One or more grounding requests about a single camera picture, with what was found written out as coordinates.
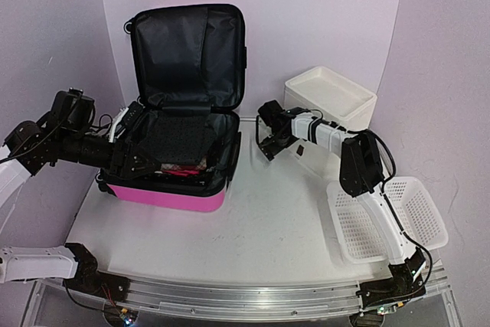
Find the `grey dotted garment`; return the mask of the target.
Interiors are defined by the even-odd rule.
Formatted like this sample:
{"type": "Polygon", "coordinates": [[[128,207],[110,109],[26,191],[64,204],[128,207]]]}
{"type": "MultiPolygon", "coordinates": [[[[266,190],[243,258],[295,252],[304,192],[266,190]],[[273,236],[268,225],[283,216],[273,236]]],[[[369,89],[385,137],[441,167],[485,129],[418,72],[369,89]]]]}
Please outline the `grey dotted garment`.
{"type": "Polygon", "coordinates": [[[199,117],[159,118],[137,144],[160,164],[196,165],[217,139],[213,128],[199,117]]]}

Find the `magenta garment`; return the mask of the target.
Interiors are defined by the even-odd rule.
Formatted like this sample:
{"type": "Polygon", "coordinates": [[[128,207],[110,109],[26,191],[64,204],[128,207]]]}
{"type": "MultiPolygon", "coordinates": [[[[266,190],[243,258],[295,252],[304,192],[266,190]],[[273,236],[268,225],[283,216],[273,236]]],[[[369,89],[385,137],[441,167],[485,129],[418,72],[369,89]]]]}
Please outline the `magenta garment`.
{"type": "Polygon", "coordinates": [[[163,174],[166,175],[175,175],[175,176],[182,176],[182,177],[188,177],[192,175],[199,175],[200,171],[199,170],[163,170],[163,174]]]}

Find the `white three-drawer storage cabinet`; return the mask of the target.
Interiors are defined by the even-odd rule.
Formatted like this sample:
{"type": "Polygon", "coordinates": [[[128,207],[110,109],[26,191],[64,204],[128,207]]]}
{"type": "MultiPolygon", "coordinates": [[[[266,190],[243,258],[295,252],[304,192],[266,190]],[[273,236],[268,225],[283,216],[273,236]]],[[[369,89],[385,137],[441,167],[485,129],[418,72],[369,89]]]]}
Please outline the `white three-drawer storage cabinet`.
{"type": "Polygon", "coordinates": [[[287,109],[320,110],[326,120],[360,131],[369,127],[377,94],[327,67],[313,67],[284,83],[287,109]]]}

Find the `plaid garment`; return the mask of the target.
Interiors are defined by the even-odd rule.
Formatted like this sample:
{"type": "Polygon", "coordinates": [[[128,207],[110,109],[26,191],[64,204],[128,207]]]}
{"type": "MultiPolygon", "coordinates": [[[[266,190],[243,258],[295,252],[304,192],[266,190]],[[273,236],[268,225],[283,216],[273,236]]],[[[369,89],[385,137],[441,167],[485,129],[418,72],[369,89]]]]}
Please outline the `plaid garment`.
{"type": "Polygon", "coordinates": [[[199,163],[197,165],[178,165],[178,164],[162,164],[160,170],[166,171],[202,171],[207,168],[206,163],[199,163]]]}

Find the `pink cartoon child suitcase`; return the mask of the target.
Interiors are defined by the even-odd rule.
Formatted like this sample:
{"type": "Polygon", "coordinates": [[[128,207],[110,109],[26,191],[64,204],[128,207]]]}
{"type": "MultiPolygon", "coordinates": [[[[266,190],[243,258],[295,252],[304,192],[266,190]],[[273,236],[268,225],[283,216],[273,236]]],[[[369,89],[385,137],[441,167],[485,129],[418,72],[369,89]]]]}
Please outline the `pink cartoon child suitcase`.
{"type": "Polygon", "coordinates": [[[188,177],[158,171],[129,181],[106,174],[98,188],[120,200],[162,208],[212,212],[223,203],[240,154],[237,107],[245,92],[246,26],[231,4],[197,4],[141,11],[124,26],[129,35],[144,106],[122,133],[138,144],[159,118],[199,117],[217,139],[200,163],[207,168],[188,177]]]}

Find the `white perforated plastic basket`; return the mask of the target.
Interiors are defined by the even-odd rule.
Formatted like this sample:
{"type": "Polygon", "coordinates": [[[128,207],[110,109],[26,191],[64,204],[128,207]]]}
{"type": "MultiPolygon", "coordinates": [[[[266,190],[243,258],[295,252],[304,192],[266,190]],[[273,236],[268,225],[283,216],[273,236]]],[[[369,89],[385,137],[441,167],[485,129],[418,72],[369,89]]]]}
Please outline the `white perforated plastic basket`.
{"type": "Polygon", "coordinates": [[[414,177],[393,178],[383,194],[377,186],[373,194],[356,198],[332,181],[326,194],[341,251],[352,263],[401,264],[415,251],[409,239],[427,250],[448,243],[446,226],[430,193],[414,177]]]}

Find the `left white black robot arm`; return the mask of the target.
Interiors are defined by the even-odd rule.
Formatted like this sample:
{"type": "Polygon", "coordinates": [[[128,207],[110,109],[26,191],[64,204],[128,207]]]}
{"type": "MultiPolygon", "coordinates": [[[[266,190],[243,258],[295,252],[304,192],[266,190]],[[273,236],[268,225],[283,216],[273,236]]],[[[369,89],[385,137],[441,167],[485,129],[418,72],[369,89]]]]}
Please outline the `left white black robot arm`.
{"type": "Polygon", "coordinates": [[[41,232],[16,230],[20,240],[5,234],[11,230],[25,199],[30,205],[39,203],[47,211],[41,224],[56,225],[56,210],[67,195],[69,208],[75,212],[78,198],[74,173],[70,164],[80,165],[82,182],[96,169],[120,181],[141,178],[158,167],[157,161],[136,144],[126,142],[124,108],[107,126],[96,121],[93,99],[64,91],[56,96],[51,108],[39,119],[24,120],[1,140],[1,281],[73,280],[85,293],[97,293],[103,287],[96,258],[80,243],[65,243],[56,229],[56,237],[29,240],[41,232]]]}

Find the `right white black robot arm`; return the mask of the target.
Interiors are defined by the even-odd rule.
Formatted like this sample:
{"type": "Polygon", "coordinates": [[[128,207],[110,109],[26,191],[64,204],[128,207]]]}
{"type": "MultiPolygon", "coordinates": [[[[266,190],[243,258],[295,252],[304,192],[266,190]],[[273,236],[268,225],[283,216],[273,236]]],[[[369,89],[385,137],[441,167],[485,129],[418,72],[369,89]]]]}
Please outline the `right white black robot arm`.
{"type": "Polygon", "coordinates": [[[367,212],[387,251],[390,277],[363,282],[357,292],[364,309],[408,302],[425,294],[424,267],[433,265],[430,252],[404,229],[385,191],[394,178],[384,175],[380,150],[386,146],[369,129],[352,131],[301,107],[283,109],[275,100],[258,110],[257,123],[271,131],[257,138],[260,151],[273,160],[302,139],[340,159],[339,183],[343,191],[367,212]]]}

